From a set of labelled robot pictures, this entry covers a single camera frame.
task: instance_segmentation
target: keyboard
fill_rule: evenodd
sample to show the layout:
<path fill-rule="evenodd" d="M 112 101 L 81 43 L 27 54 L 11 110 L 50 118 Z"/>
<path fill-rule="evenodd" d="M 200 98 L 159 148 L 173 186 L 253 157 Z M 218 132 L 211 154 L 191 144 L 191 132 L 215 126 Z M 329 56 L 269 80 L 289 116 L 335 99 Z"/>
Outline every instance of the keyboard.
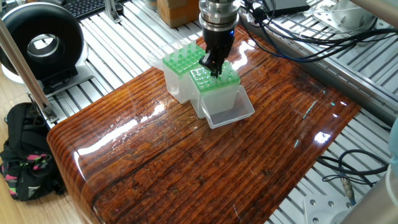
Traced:
<path fill-rule="evenodd" d="M 67 1 L 64 8 L 76 19 L 84 19 L 105 9 L 104 0 L 72 0 Z"/>

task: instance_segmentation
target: epoxy resin tabletop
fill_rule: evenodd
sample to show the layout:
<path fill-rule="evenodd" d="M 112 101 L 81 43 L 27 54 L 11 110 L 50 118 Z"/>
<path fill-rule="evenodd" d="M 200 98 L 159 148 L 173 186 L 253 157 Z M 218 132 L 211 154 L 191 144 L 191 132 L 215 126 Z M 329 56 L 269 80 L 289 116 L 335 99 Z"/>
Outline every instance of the epoxy resin tabletop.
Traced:
<path fill-rule="evenodd" d="M 260 50 L 240 26 L 228 60 L 256 110 L 245 120 L 211 130 L 152 68 L 51 129 L 48 142 L 82 216 L 264 223 L 359 111 L 296 63 Z"/>

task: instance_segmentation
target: glossy wooden surface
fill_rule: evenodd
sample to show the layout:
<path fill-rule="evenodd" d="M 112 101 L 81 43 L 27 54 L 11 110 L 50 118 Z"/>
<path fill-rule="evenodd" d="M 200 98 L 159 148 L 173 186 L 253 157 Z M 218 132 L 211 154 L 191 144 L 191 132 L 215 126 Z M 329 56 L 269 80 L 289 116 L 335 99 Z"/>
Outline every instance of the glossy wooden surface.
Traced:
<path fill-rule="evenodd" d="M 228 60 L 256 110 L 243 121 L 211 130 L 152 68 L 51 130 L 89 220 L 264 223 L 359 110 L 241 27 Z"/>

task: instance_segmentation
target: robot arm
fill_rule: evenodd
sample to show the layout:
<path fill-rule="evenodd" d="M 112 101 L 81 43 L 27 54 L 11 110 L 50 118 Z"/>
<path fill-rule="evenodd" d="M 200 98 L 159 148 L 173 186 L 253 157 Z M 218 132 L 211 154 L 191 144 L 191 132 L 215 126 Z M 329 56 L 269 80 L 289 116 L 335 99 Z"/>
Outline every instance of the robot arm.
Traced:
<path fill-rule="evenodd" d="M 199 21 L 203 26 L 206 55 L 199 63 L 211 71 L 211 75 L 221 74 L 225 58 L 228 57 L 234 42 L 234 29 L 239 22 L 240 0 L 200 0 Z"/>

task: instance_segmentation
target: clear plastic box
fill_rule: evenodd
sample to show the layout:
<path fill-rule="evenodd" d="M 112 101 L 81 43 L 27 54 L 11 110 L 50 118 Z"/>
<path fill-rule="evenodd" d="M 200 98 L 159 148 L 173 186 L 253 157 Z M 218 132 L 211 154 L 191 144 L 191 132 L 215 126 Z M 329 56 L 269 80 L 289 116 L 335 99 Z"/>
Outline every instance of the clear plastic box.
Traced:
<path fill-rule="evenodd" d="M 253 105 L 251 104 L 248 94 L 244 90 L 243 86 L 239 86 L 234 105 L 231 109 L 217 114 L 210 114 L 208 108 L 211 108 L 210 105 L 213 102 L 211 95 L 206 95 L 201 99 L 201 107 L 211 129 L 248 118 L 254 113 Z"/>
<path fill-rule="evenodd" d="M 212 77 L 198 63 L 205 54 L 195 41 L 178 40 L 151 52 L 148 59 L 164 71 L 167 91 L 180 103 L 190 100 L 197 116 L 206 118 L 211 129 L 252 115 L 254 108 L 231 63 L 225 62 L 223 73 Z"/>
<path fill-rule="evenodd" d="M 204 96 L 208 98 L 206 105 L 210 115 L 229 110 L 234 106 L 240 78 L 229 62 L 224 63 L 223 73 L 218 78 L 212 77 L 210 71 L 203 67 L 192 70 L 190 78 L 193 83 L 190 101 L 199 118 L 205 117 L 201 107 Z"/>
<path fill-rule="evenodd" d="M 163 58 L 163 71 L 167 85 L 167 91 L 180 103 L 190 100 L 192 81 L 189 72 L 200 67 L 199 59 L 205 55 L 205 51 L 192 42 L 175 50 L 172 54 Z"/>

